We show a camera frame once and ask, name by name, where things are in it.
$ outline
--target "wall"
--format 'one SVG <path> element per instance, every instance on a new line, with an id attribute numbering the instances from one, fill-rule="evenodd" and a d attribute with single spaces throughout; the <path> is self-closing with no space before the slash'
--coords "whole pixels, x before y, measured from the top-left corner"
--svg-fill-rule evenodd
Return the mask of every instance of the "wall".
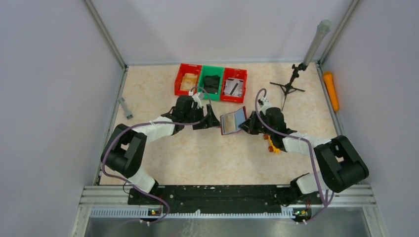
<path id="1" fill-rule="evenodd" d="M 324 66 L 391 236 L 417 236 L 419 1 L 361 3 Z"/>
<path id="2" fill-rule="evenodd" d="M 81 0 L 0 5 L 0 235 L 68 236 L 122 71 Z"/>
<path id="3" fill-rule="evenodd" d="M 128 64 L 301 61 L 351 0 L 93 0 Z M 332 34 L 326 36 L 325 42 Z M 321 46 L 316 58 L 320 58 Z"/>

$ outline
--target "gray wall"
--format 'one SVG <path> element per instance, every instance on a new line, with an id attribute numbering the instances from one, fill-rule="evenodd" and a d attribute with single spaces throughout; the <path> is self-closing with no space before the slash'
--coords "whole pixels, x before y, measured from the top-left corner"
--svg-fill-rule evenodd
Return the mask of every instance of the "gray wall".
<path id="1" fill-rule="evenodd" d="M 0 235 L 67 236 L 122 71 L 81 0 L 0 3 Z"/>
<path id="2" fill-rule="evenodd" d="M 93 3 L 125 62 L 151 64 L 301 61 L 320 21 L 332 20 L 334 31 L 351 0 Z"/>
<path id="3" fill-rule="evenodd" d="M 419 1 L 364 1 L 325 70 L 391 236 L 418 236 Z"/>

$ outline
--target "metal corner post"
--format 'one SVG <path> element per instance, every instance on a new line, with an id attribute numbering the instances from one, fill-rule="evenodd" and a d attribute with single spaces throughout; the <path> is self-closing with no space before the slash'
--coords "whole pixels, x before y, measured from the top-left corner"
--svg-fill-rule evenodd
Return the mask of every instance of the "metal corner post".
<path id="1" fill-rule="evenodd" d="M 103 39 L 105 40 L 106 44 L 108 45 L 109 49 L 111 50 L 113 56 L 118 61 L 120 67 L 122 69 L 126 69 L 126 63 L 124 62 L 121 54 L 118 51 L 118 48 L 116 47 L 114 41 L 111 38 L 111 35 L 109 34 L 108 30 L 105 27 L 105 24 L 103 23 L 102 19 L 100 18 L 99 13 L 97 12 L 96 8 L 94 7 L 91 0 L 82 0 L 85 4 L 87 10 L 89 11 L 90 15 L 92 16 L 100 34 L 102 35 Z"/>
<path id="2" fill-rule="evenodd" d="M 343 30 L 346 28 L 347 23 L 353 16 L 353 13 L 358 8 L 358 6 L 361 4 L 362 0 L 353 0 L 351 5 L 349 6 L 348 10 L 346 11 L 344 17 L 339 23 L 339 26 L 337 27 L 335 33 L 333 34 L 332 38 L 330 39 L 329 43 L 326 46 L 325 51 L 322 54 L 322 57 L 319 60 L 320 66 L 323 66 L 324 62 L 327 60 L 327 58 L 330 55 L 330 52 L 335 47 L 336 43 L 339 41 L 340 36 L 342 35 Z"/>

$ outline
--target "yellow item in bin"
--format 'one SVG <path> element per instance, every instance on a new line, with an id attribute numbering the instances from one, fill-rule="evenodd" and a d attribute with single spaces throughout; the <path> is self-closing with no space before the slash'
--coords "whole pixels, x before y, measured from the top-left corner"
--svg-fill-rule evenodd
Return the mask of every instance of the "yellow item in bin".
<path id="1" fill-rule="evenodd" d="M 193 73 L 185 73 L 182 78 L 182 83 L 180 84 L 180 90 L 190 90 L 192 89 L 198 80 L 198 75 Z"/>

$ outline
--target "metal frame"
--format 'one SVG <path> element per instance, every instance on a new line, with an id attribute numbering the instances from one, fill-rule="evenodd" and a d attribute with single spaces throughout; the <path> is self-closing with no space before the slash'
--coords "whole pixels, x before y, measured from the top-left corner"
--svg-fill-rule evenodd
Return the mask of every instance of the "metal frame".
<path id="1" fill-rule="evenodd" d="M 127 76 L 127 65 L 124 62 L 122 56 L 120 55 L 115 43 L 113 42 L 111 36 L 109 35 L 109 32 L 107 31 L 104 23 L 102 22 L 91 0 L 83 0 L 83 2 L 85 3 L 89 13 L 92 15 L 101 35 L 103 36 L 112 54 L 118 61 L 119 65 L 124 69 L 124 74 L 121 79 L 121 84 L 120 84 L 117 97 L 115 98 L 116 102 L 114 104 L 113 114 L 112 114 L 111 122 L 108 127 L 108 133 L 106 136 L 107 139 L 109 139 L 109 136 L 113 129 L 113 126 L 116 120 L 116 115 L 118 112 L 117 98 L 121 96 L 124 85 L 125 85 L 125 80 Z M 323 74 L 322 65 L 327 60 L 328 56 L 330 55 L 330 52 L 333 50 L 334 46 L 338 42 L 343 30 L 345 29 L 348 21 L 352 17 L 353 12 L 359 6 L 360 2 L 362 2 L 362 0 L 353 0 L 348 11 L 346 12 L 345 16 L 340 22 L 340 25 L 338 26 L 336 32 L 334 33 L 332 39 L 330 40 L 325 51 L 323 52 L 321 59 L 319 60 L 319 62 L 316 63 L 316 68 L 319 75 L 320 83 L 322 85 L 322 89 L 325 94 L 325 99 L 328 103 L 328 107 L 329 107 L 331 117 L 332 117 L 337 134 L 345 134 L 345 132 L 342 127 L 342 123 L 340 121 L 339 116 L 332 109 L 332 105 L 329 100 L 329 95 L 327 93 L 325 84 L 322 80 L 322 74 Z M 76 218 L 73 224 L 71 236 L 84 237 L 91 213 L 93 213 L 94 215 L 97 215 L 97 212 L 99 210 L 101 211 L 132 210 L 133 206 L 128 205 L 127 201 L 128 201 L 128 194 L 122 190 L 121 185 L 119 186 L 86 186 L 83 190 L 82 197 L 80 199 L 80 203 L 79 203 L 78 211 L 77 211 Z M 304 207 L 304 205 L 290 205 L 289 206 L 289 208 L 302 208 L 302 207 Z M 336 207 L 336 208 L 362 207 L 365 217 L 366 217 L 368 228 L 370 229 L 371 236 L 372 237 L 387 237 L 388 236 L 388 232 L 385 228 L 384 222 L 381 219 L 381 215 L 379 213 L 379 209 L 377 207 L 377 203 L 374 198 L 374 194 L 370 185 L 368 184 L 354 185 L 350 187 L 349 189 L 337 194 L 334 197 L 332 203 L 330 204 L 330 207 Z M 197 215 L 195 213 L 194 216 L 180 216 L 180 218 L 185 218 L 185 217 L 199 218 L 200 214 L 198 213 Z M 224 215 L 223 218 L 234 218 L 234 216 Z"/>

